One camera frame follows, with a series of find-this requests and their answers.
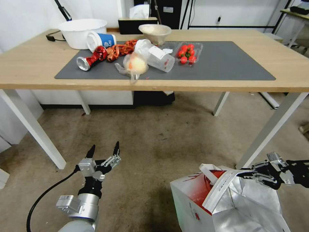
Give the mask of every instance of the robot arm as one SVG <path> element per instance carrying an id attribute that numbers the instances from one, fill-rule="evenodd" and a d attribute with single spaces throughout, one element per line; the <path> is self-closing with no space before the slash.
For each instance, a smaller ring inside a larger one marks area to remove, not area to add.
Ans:
<path id="1" fill-rule="evenodd" d="M 78 196 L 60 196 L 56 207 L 68 214 L 74 220 L 62 227 L 59 232 L 92 232 L 96 229 L 99 199 L 102 196 L 102 182 L 121 160 L 119 142 L 116 143 L 113 155 L 107 160 L 93 160 L 95 145 L 88 151 L 78 167 L 86 182 L 78 191 Z"/>
<path id="2" fill-rule="evenodd" d="M 277 153 L 267 154 L 268 161 L 252 165 L 249 172 L 238 174 L 244 179 L 254 179 L 257 183 L 272 189 L 279 189 L 281 184 L 301 184 L 309 188 L 309 160 L 284 161 Z"/>

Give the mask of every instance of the cherry tomato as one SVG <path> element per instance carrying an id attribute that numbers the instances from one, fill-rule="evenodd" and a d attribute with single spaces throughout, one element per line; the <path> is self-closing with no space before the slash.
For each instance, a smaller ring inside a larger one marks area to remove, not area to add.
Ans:
<path id="1" fill-rule="evenodd" d="M 185 54 L 185 52 L 183 50 L 180 50 L 179 53 L 178 53 L 178 57 L 181 58 L 183 57 Z"/>
<path id="2" fill-rule="evenodd" d="M 190 49 L 189 51 L 190 56 L 194 55 L 194 53 L 195 53 L 194 49 Z"/>
<path id="3" fill-rule="evenodd" d="M 182 64 L 185 64 L 187 62 L 187 58 L 185 56 L 183 56 L 181 59 L 180 59 L 180 63 Z"/>
<path id="4" fill-rule="evenodd" d="M 187 50 L 188 50 L 188 46 L 187 46 L 187 45 L 183 45 L 183 46 L 181 46 L 181 50 L 183 50 L 184 52 L 187 52 Z"/>
<path id="5" fill-rule="evenodd" d="M 188 44 L 188 48 L 190 48 L 190 50 L 193 50 L 193 49 L 194 49 L 194 45 L 191 44 L 191 43 L 189 43 L 189 44 Z"/>
<path id="6" fill-rule="evenodd" d="M 196 61 L 196 57 L 195 56 L 190 56 L 189 57 L 189 63 L 192 64 Z"/>

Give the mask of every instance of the white bowl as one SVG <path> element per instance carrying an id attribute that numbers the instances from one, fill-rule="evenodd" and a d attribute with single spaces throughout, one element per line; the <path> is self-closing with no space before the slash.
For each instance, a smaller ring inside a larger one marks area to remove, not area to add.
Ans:
<path id="1" fill-rule="evenodd" d="M 169 26 L 159 24 L 143 24 L 138 29 L 152 44 L 157 46 L 164 44 L 166 36 L 172 32 Z"/>
<path id="2" fill-rule="evenodd" d="M 107 22 L 102 19 L 77 19 L 58 26 L 69 46 L 74 49 L 88 49 L 86 38 L 89 31 L 106 34 Z"/>

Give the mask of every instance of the blue and white paper cup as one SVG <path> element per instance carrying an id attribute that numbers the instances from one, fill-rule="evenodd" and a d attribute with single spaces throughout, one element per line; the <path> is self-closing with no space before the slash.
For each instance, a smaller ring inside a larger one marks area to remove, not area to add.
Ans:
<path id="1" fill-rule="evenodd" d="M 86 43 L 91 52 L 98 46 L 104 46 L 105 48 L 114 46 L 116 44 L 116 37 L 113 34 L 101 34 L 94 31 L 90 31 L 86 38 Z"/>

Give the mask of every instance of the white shopping bag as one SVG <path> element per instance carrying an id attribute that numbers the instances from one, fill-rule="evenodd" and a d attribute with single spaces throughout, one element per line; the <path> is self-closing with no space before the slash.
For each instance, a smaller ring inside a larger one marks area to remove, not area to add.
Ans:
<path id="1" fill-rule="evenodd" d="M 290 232 L 277 192 L 241 172 L 202 164 L 170 183 L 182 232 Z"/>

